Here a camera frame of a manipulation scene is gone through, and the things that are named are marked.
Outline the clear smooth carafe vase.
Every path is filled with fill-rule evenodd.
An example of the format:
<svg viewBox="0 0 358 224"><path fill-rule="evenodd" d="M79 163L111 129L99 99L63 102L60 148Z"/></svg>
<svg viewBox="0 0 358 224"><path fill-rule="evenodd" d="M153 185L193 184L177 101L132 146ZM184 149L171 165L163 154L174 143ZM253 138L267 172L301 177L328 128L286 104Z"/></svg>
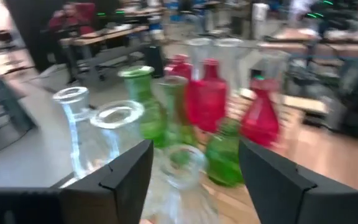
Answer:
<svg viewBox="0 0 358 224"><path fill-rule="evenodd" d="M192 79L200 80L203 78L203 61L208 58L212 40L205 37L189 39L186 41L193 65Z"/></svg>
<svg viewBox="0 0 358 224"><path fill-rule="evenodd" d="M236 95L240 89L239 61L243 43L237 38L216 39L214 42L214 57L219 61L219 75L227 82L229 96Z"/></svg>

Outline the person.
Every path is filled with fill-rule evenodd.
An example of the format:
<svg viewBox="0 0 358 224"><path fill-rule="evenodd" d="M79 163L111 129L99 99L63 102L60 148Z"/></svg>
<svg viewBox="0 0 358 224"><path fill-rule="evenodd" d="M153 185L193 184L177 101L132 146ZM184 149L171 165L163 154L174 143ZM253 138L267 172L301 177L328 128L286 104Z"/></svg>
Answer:
<svg viewBox="0 0 358 224"><path fill-rule="evenodd" d="M96 6L92 2L68 2L63 9L53 13L48 22L50 30L58 31L66 26L81 25L80 34L85 35L94 32L92 23Z"/></svg>

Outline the green round embossed glass vase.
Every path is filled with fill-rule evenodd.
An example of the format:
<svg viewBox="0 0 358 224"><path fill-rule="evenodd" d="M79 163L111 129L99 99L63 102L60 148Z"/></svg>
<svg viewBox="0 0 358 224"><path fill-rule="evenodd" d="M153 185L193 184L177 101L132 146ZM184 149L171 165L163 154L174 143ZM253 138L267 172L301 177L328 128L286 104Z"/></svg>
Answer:
<svg viewBox="0 0 358 224"><path fill-rule="evenodd" d="M152 75L154 68L146 65L124 68L118 76L124 79L126 89L131 100L144 106L144 113L140 119L140 131L145 139L153 140L154 146L166 146L165 130L167 114L161 102L152 91Z"/></svg>

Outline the white cylinder container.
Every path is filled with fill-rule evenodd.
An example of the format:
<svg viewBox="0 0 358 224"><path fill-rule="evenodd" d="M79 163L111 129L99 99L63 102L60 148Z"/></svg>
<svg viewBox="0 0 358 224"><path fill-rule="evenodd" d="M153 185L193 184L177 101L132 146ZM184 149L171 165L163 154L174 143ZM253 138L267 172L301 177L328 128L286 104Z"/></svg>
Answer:
<svg viewBox="0 0 358 224"><path fill-rule="evenodd" d="M255 3L252 6L252 20L254 22L266 21L270 6L265 3Z"/></svg>

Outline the small green ribbed vase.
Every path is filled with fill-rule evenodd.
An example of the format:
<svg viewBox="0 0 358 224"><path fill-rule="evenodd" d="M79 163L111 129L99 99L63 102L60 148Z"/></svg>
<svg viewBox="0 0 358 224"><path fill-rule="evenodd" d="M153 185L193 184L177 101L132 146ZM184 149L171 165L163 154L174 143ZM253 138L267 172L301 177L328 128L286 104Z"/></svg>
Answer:
<svg viewBox="0 0 358 224"><path fill-rule="evenodd" d="M243 184L239 168L240 123L232 118L223 118L216 133L212 134L205 156L208 178L223 187L235 187Z"/></svg>

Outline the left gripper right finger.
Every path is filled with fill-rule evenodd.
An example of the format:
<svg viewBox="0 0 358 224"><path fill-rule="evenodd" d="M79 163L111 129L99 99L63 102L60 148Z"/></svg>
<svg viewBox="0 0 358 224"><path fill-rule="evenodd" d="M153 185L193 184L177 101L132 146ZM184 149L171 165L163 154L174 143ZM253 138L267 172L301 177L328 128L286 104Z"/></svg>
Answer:
<svg viewBox="0 0 358 224"><path fill-rule="evenodd" d="M358 190L248 139L239 166L261 224L358 224Z"/></svg>

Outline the grey blue table frame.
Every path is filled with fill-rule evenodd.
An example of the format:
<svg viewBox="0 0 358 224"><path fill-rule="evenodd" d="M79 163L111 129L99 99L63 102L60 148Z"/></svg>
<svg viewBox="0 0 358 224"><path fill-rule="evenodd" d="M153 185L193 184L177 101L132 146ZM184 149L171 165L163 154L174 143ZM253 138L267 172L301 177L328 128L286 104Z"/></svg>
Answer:
<svg viewBox="0 0 358 224"><path fill-rule="evenodd" d="M19 102L16 92L0 78L0 118L7 116L18 132L29 131L37 125Z"/></svg>

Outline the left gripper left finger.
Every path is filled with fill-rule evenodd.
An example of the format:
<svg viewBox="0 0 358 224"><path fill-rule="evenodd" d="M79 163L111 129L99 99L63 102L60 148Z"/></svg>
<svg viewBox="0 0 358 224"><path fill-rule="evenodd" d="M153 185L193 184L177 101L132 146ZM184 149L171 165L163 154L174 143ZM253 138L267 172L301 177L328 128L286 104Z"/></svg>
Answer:
<svg viewBox="0 0 358 224"><path fill-rule="evenodd" d="M139 224L154 144L144 140L64 188L0 188L0 224Z"/></svg>

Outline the clear bulbous ribbed glass vase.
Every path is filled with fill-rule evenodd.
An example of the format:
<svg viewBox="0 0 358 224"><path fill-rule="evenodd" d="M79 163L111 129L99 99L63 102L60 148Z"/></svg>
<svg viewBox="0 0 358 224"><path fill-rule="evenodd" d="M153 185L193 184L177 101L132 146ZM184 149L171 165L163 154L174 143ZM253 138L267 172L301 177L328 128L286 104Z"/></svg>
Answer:
<svg viewBox="0 0 358 224"><path fill-rule="evenodd" d="M111 142L90 119L96 111L90 108L89 90L83 86L66 88L52 98L59 103L68 120L71 135L71 161L76 179L82 179L119 155Z"/></svg>

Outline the black floor bin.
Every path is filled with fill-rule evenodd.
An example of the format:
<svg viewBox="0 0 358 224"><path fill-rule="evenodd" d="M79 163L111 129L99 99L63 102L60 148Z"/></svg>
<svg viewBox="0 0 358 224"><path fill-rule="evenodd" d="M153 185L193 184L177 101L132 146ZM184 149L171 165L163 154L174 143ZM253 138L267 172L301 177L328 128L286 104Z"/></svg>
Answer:
<svg viewBox="0 0 358 224"><path fill-rule="evenodd" d="M161 78L164 75L164 56L161 46L148 45L144 48L144 58L148 66L154 68L154 78Z"/></svg>

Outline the background wooden workbench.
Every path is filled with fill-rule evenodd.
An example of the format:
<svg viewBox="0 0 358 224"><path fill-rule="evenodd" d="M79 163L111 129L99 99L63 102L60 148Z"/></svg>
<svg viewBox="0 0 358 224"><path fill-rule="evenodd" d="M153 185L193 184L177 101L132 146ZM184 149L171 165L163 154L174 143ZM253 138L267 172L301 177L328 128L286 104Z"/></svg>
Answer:
<svg viewBox="0 0 358 224"><path fill-rule="evenodd" d="M66 37L59 40L60 45L65 50L67 56L67 69L69 71L69 79L67 85L71 85L74 82L82 82L83 78L80 77L80 72L78 71L77 59L74 56L73 47L79 47L82 51L83 60L88 65L88 70L90 74L96 75L100 81L105 80L105 76L98 71L98 67L100 68L109 68L109 66L100 66L101 63L106 61L101 61L100 58L97 57L97 52L93 54L92 46L97 45L101 42L105 42L109 39L114 39L118 37L124 37L129 34L141 33L143 31L147 31L148 27L146 26L138 26L130 29L105 29L98 30L89 34Z"/></svg>

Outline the clear twisted glass vase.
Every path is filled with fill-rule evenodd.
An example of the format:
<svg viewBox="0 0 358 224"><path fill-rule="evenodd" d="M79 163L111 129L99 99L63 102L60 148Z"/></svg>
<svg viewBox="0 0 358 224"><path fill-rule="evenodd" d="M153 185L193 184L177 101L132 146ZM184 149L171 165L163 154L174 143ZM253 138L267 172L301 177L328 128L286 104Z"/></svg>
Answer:
<svg viewBox="0 0 358 224"><path fill-rule="evenodd" d="M109 144L112 159L144 140L140 119L144 106L133 100L112 101L98 108L90 123L97 127Z"/></svg>

